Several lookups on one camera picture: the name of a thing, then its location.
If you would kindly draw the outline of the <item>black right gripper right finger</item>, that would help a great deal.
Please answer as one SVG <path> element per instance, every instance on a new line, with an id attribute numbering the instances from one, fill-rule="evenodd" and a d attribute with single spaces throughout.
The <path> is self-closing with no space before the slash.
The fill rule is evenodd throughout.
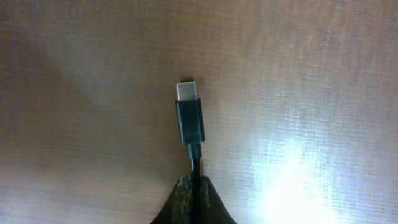
<path id="1" fill-rule="evenodd" d="M 199 224 L 236 224 L 229 214 L 214 185 L 207 176 L 201 176 L 198 193 Z"/>

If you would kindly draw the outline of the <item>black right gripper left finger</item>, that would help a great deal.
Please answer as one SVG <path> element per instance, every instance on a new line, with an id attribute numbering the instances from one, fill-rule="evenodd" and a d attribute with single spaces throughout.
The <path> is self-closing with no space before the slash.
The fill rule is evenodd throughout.
<path id="1" fill-rule="evenodd" d="M 192 177 L 181 175 L 151 224 L 190 224 L 192 210 Z"/>

